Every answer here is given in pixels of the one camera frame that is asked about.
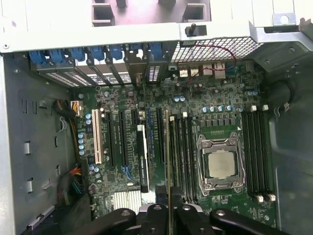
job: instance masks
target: blue latch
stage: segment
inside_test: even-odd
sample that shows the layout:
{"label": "blue latch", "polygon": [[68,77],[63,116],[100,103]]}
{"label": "blue latch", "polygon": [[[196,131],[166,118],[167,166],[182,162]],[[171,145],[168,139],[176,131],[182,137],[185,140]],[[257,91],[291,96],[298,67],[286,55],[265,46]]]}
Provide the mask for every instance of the blue latch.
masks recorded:
{"label": "blue latch", "polygon": [[104,60],[104,51],[102,47],[90,47],[91,56],[98,60]]}
{"label": "blue latch", "polygon": [[123,59],[122,46],[121,45],[110,46],[110,54],[112,58],[114,58],[115,60]]}
{"label": "blue latch", "polygon": [[155,60],[162,58],[162,44],[150,43],[151,54],[155,57]]}
{"label": "blue latch", "polygon": [[47,63],[47,59],[45,58],[45,54],[42,50],[30,51],[29,58],[32,62],[39,65],[45,65]]}
{"label": "blue latch", "polygon": [[49,50],[50,58],[55,63],[65,62],[65,55],[62,49]]}
{"label": "blue latch", "polygon": [[78,60],[78,61],[84,61],[85,60],[85,53],[84,53],[83,48],[81,48],[81,47],[70,48],[69,51],[75,60]]}
{"label": "blue latch", "polygon": [[131,44],[131,50],[139,50],[142,49],[141,43]]}

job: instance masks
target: black ram slot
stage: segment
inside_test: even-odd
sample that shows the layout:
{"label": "black ram slot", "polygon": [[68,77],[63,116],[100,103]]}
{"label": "black ram slot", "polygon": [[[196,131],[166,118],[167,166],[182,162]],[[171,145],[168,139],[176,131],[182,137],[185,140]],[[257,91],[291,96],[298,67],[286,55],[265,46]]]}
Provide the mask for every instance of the black ram slot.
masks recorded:
{"label": "black ram slot", "polygon": [[126,134],[126,118],[125,112],[119,111],[119,136],[121,144],[122,165],[128,165],[128,152],[127,152],[127,134]]}
{"label": "black ram slot", "polygon": [[186,133],[186,119],[183,119],[181,122],[182,130],[181,130],[181,135],[182,135],[182,149],[183,149],[183,159],[184,159],[184,176],[186,176],[186,187],[187,187],[187,202],[191,202],[191,188],[190,188],[190,175],[189,175],[189,164],[190,164],[190,159],[189,159],[189,153],[188,153],[188,144],[187,144],[187,133]]}
{"label": "black ram slot", "polygon": [[183,160],[182,160],[182,148],[181,148],[181,141],[180,141],[180,115],[177,115],[177,118],[175,119],[175,125],[176,125],[176,146],[177,146],[177,159],[178,159],[178,166],[179,166],[179,185],[181,187],[181,190],[184,192],[183,201],[186,202],[186,181],[183,174]]}
{"label": "black ram slot", "polygon": [[253,192],[253,172],[251,163],[250,149],[250,134],[249,134],[249,124],[248,124],[248,113],[242,113],[243,119],[243,133],[244,133],[244,147],[245,147],[245,162],[246,162],[246,181],[247,181],[247,191],[250,196]]}
{"label": "black ram slot", "polygon": [[115,155],[113,154],[113,143],[114,143],[114,126],[113,126],[113,115],[111,112],[107,113],[106,121],[109,129],[109,158],[110,166],[116,165]]}
{"label": "black ram slot", "polygon": [[192,193],[193,201],[197,202],[197,183],[196,183],[196,173],[195,173],[195,156],[194,156],[194,145],[193,145],[193,134],[192,134],[192,118],[189,117],[187,120],[187,130],[188,130],[188,149],[189,149],[189,158],[190,158],[190,171],[191,171],[191,182],[192,182]]}
{"label": "black ram slot", "polygon": [[257,152],[257,165],[258,165],[258,183],[259,183],[259,191],[264,192],[265,185],[264,185],[264,166],[262,159],[264,158],[264,152],[262,151],[262,136],[261,136],[261,126],[260,126],[260,116],[259,112],[252,113],[253,120],[254,120],[254,130],[255,130],[255,148]]}
{"label": "black ram slot", "polygon": [[157,137],[158,137],[158,149],[159,149],[159,156],[160,162],[165,162],[165,155],[164,155],[164,125],[163,125],[163,114],[162,109],[156,109],[156,121],[157,121]]}
{"label": "black ram slot", "polygon": [[265,116],[263,113],[259,113],[260,116],[260,131],[261,131],[261,142],[262,142],[262,152],[263,152],[263,166],[264,166],[264,191],[265,193],[271,193],[269,186],[269,175],[268,175],[268,152],[267,152],[267,142],[265,133]]}

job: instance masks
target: ram slot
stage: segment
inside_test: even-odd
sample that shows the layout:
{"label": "ram slot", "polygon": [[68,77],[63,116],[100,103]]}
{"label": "ram slot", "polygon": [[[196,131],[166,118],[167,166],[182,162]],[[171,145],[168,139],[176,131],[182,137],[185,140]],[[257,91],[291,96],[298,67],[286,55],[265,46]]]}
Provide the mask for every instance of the ram slot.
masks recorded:
{"label": "ram slot", "polygon": [[266,147],[266,133],[265,133],[265,116],[264,113],[259,112],[260,119],[260,132],[261,132],[261,143],[262,143],[262,152],[263,152],[263,166],[264,166],[264,193],[271,193],[269,186],[269,174],[268,174],[268,152]]}
{"label": "ram slot", "polygon": [[186,119],[183,118],[181,121],[182,125],[182,150],[183,150],[183,160],[184,160],[184,176],[186,176],[185,181],[187,183],[187,202],[192,201],[191,196],[191,187],[190,187],[190,159],[189,159],[189,151],[188,151],[188,142],[187,142],[187,128],[186,128]]}
{"label": "ram slot", "polygon": [[250,126],[248,124],[248,113],[242,113],[243,120],[243,134],[244,134],[244,153],[245,153],[245,163],[246,163],[246,181],[247,181],[247,191],[250,196],[253,195],[253,169],[251,163],[251,148],[250,146],[250,132],[248,131]]}
{"label": "ram slot", "polygon": [[149,192],[149,172],[148,172],[148,149],[146,131],[144,125],[137,126],[137,150],[138,150],[138,166],[140,176],[140,188],[142,193]]}
{"label": "ram slot", "polygon": [[177,148],[177,164],[179,166],[179,184],[181,190],[184,192],[183,201],[186,202],[186,178],[184,175],[184,162],[183,162],[183,149],[181,147],[181,131],[180,131],[180,115],[175,119],[175,132],[176,132],[176,148]]}
{"label": "ram slot", "polygon": [[114,167],[116,165],[115,155],[113,152],[113,144],[114,144],[114,126],[113,126],[113,114],[112,112],[107,113],[106,122],[108,125],[108,133],[109,133],[109,158],[110,158],[110,166]]}
{"label": "ram slot", "polygon": [[259,192],[264,192],[265,190],[265,182],[264,182],[264,165],[263,158],[265,157],[265,152],[262,150],[263,142],[262,142],[262,133],[260,126],[260,113],[253,112],[252,117],[254,121],[254,130],[255,130],[255,149],[256,149],[256,161],[258,166],[258,183],[259,183]]}
{"label": "ram slot", "polygon": [[93,127],[93,143],[94,143],[94,158],[96,164],[102,163],[103,146],[102,146],[102,131],[101,131],[101,116],[98,109],[92,109],[92,127]]}
{"label": "ram slot", "polygon": [[125,112],[119,111],[119,136],[120,136],[120,148],[122,155],[122,165],[128,165],[128,152],[127,152],[127,133],[126,133],[126,118]]}
{"label": "ram slot", "polygon": [[161,108],[156,109],[156,123],[157,123],[157,137],[158,137],[158,149],[160,162],[164,163],[164,125],[163,125],[163,113]]}
{"label": "ram slot", "polygon": [[191,171],[191,180],[192,180],[192,192],[193,192],[193,201],[197,202],[197,182],[196,182],[196,172],[195,172],[195,155],[194,155],[194,144],[193,144],[193,134],[192,134],[192,118],[189,117],[187,119],[187,130],[188,130],[188,149],[189,149],[189,156],[190,156],[190,171]]}

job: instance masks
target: black wire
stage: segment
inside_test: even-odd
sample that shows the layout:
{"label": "black wire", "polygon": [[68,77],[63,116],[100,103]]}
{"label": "black wire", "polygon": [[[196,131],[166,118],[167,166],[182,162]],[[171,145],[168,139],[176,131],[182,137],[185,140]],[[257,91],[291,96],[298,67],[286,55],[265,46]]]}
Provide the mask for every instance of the black wire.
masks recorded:
{"label": "black wire", "polygon": [[288,104],[291,104],[294,98],[294,88],[292,87],[292,84],[290,83],[290,81],[286,80],[286,79],[279,79],[274,81],[273,83],[271,83],[269,85],[270,88],[277,86],[278,84],[285,84],[290,92],[290,96],[289,96],[289,100],[288,100]]}

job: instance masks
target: pci slot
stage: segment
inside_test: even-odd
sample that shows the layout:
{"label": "pci slot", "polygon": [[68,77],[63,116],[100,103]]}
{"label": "pci slot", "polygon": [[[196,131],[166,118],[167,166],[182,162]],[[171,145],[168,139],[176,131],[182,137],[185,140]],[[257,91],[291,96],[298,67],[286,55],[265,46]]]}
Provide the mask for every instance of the pci slot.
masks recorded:
{"label": "pci slot", "polygon": [[165,154],[164,154],[164,125],[163,125],[163,113],[161,108],[156,109],[156,123],[157,123],[157,137],[158,137],[158,148],[160,162],[164,163]]}
{"label": "pci slot", "polygon": [[188,149],[190,156],[190,171],[191,171],[191,180],[192,180],[192,192],[193,192],[193,201],[197,202],[197,192],[196,192],[196,173],[195,173],[195,158],[194,158],[194,145],[193,145],[193,134],[192,134],[192,118],[188,117],[187,119],[187,130],[188,130]]}
{"label": "pci slot", "polygon": [[148,149],[144,125],[137,126],[137,150],[139,160],[140,188],[142,193],[149,192]]}
{"label": "pci slot", "polygon": [[127,152],[127,133],[126,133],[126,118],[125,112],[119,111],[119,134],[120,134],[120,148],[122,155],[122,166],[128,165],[128,152]]}
{"label": "pci slot", "polygon": [[96,164],[102,163],[103,146],[101,131],[101,113],[98,109],[91,111],[93,127],[94,158]]}
{"label": "pci slot", "polygon": [[113,150],[114,144],[114,126],[113,126],[113,114],[112,112],[107,113],[106,122],[108,124],[108,131],[109,131],[109,158],[110,158],[110,166],[114,167],[116,165],[115,162],[115,155]]}
{"label": "pci slot", "polygon": [[189,158],[189,151],[188,151],[188,142],[187,142],[187,133],[186,133],[186,119],[181,119],[181,136],[182,136],[182,152],[183,152],[183,163],[184,163],[184,176],[186,181],[186,199],[187,202],[192,201],[191,196],[191,187],[190,187],[190,158]]}

